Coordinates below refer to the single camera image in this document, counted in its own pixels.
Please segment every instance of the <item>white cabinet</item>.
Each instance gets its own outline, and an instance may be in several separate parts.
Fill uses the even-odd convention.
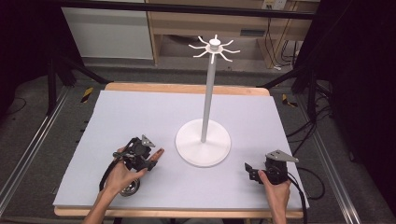
[[[146,12],[68,7],[63,11],[83,58],[153,59]]]

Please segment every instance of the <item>white paper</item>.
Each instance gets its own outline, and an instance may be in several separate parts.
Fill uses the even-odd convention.
[[[154,169],[141,178],[131,197],[118,195],[113,208],[263,209],[263,185],[249,180],[245,162],[264,169],[265,154],[290,153],[276,105],[270,96],[213,95],[210,119],[231,136],[231,152],[220,164],[198,168],[177,153],[175,137],[185,123],[201,119],[203,94],[102,91],[54,201],[55,206],[92,206],[112,153],[145,134],[165,149]],[[288,168],[300,182],[295,164]],[[288,208],[301,208],[291,187]]]

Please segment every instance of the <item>wooden table edge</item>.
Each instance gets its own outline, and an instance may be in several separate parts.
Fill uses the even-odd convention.
[[[90,208],[55,206],[60,217],[85,217]],[[165,209],[108,209],[106,217],[180,217],[180,218],[268,218],[270,210],[165,210]],[[287,218],[302,218],[302,209],[288,210]]]
[[[160,83],[127,83],[111,82],[106,85],[105,91],[149,91],[149,92],[172,92],[172,93],[205,93],[205,85],[191,84],[160,84]],[[245,86],[214,86],[214,94],[231,95],[261,95],[269,96],[265,88],[252,88]]]

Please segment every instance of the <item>stand base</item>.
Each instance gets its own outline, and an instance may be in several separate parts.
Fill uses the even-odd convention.
[[[180,156],[198,167],[210,167],[223,161],[231,149],[231,138],[220,124],[210,120],[207,125],[206,141],[201,142],[202,119],[183,125],[176,136],[176,147]]]

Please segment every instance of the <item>white mug tree stand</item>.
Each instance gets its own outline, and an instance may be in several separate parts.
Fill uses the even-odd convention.
[[[227,130],[221,124],[209,119],[217,55],[219,54],[224,60],[232,62],[222,52],[237,53],[240,50],[230,51],[225,49],[224,46],[230,45],[233,41],[221,45],[217,35],[214,39],[210,39],[209,43],[206,43],[200,36],[198,38],[205,46],[189,46],[194,49],[205,49],[205,52],[193,57],[202,57],[206,53],[210,53],[207,67],[204,117],[187,122],[179,129],[176,136],[176,147],[179,155],[188,163],[198,167],[211,167],[222,162],[231,150],[231,137]]]

